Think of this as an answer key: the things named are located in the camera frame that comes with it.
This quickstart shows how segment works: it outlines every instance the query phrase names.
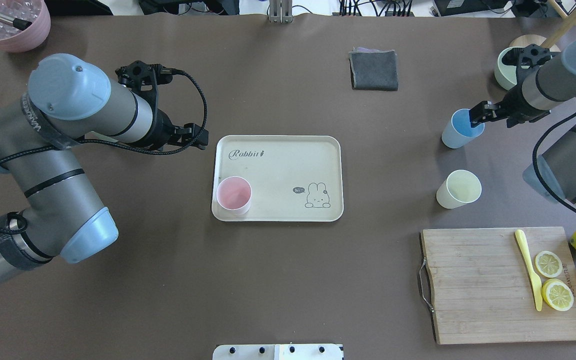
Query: ice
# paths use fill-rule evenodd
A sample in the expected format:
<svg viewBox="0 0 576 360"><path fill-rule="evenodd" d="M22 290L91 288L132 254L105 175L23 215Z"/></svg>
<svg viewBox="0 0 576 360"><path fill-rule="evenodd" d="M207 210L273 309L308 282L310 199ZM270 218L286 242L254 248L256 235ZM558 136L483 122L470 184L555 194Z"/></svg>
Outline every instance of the ice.
<svg viewBox="0 0 576 360"><path fill-rule="evenodd" d="M35 21L39 16L41 6L39 0L0 0L0 13L26 21ZM19 33L20 30L0 23L0 40Z"/></svg>

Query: white floor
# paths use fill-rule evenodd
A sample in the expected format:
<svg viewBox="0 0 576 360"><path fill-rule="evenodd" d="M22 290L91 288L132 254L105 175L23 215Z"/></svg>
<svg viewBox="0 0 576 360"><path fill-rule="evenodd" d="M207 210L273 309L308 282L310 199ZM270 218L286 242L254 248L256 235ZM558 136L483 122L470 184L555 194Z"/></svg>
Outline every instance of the white floor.
<svg viewBox="0 0 576 360"><path fill-rule="evenodd" d="M137 0L100 0L112 10L115 15L143 15L142 9L139 7ZM375 1L377 10L381 11L382 7L386 4L384 1ZM574 0L563 0L563 5L566 9L571 9ZM301 5L306 7L314 14L332 15L334 12L339 12L339 0L293 0L292 5ZM433 0L412 0L411 11L416 17L430 17L433 16L431 7L434 6ZM504 10L510 9L512 2L505 5ZM197 10L204 10L205 7L202 3L197 2L192 6ZM240 0L239 11L241 14L266 14L268 9L267 0ZM363 16L375 16L375 9L370 4L359 5L361 14ZM307 13L301 7L294 7L292 13L294 15ZM204 15L198 11L189 11L187 15ZM453 15L458 18L514 18L512 11L507 11L503 14L494 13L493 11L479 11L475 13L465 13Z"/></svg>

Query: knife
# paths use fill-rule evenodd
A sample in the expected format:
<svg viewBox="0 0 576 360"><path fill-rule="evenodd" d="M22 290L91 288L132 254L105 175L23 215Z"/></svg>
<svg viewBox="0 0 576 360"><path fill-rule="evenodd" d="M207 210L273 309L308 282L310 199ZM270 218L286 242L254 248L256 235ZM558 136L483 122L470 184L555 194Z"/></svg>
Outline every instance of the knife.
<svg viewBox="0 0 576 360"><path fill-rule="evenodd" d="M530 278L532 296L534 297L534 307L538 312L541 312L542 304L544 303L544 299L542 299L542 279L537 275L535 269L533 269L533 261L530 258L530 250L528 250L526 233L519 228L514 232L514 237L517 239L517 244L521 251L521 257L523 258L523 262L526 264L526 269L528 270L528 278Z"/></svg>

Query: robotic arm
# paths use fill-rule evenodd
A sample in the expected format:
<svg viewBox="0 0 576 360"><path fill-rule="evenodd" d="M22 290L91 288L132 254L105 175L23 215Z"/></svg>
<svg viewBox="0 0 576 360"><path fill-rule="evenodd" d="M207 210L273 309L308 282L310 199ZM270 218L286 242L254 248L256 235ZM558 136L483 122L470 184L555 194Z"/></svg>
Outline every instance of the robotic arm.
<svg viewBox="0 0 576 360"><path fill-rule="evenodd" d="M550 114L550 109L576 98L576 41L554 57L547 49L530 45L504 60L517 64L517 85L500 102L484 101L473 107L470 110L473 127L503 119L508 128L526 121L534 123ZM558 198L576 206L576 125L536 162L546 186ZM538 179L534 166L524 171L523 178L540 194L556 201Z"/></svg>
<svg viewBox="0 0 576 360"><path fill-rule="evenodd" d="M135 61L112 82L69 54L39 62L18 103L0 109L0 173L11 173L30 207L0 216L0 283L61 255L75 264L112 244L119 232L70 151L97 132L144 154L168 155L208 145L206 100L182 70ZM158 109L158 85L187 76L204 104L203 124L173 125ZM160 150L169 144L174 151Z"/></svg>

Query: blue cup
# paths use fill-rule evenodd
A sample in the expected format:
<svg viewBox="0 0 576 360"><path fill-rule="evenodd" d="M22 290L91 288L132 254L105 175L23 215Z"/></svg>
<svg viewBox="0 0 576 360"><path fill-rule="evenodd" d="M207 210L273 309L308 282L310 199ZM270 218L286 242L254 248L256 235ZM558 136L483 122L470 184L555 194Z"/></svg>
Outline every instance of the blue cup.
<svg viewBox="0 0 576 360"><path fill-rule="evenodd" d="M451 149L461 148L484 132L484 124L471 127L469 109L458 109L441 134L441 141Z"/></svg>

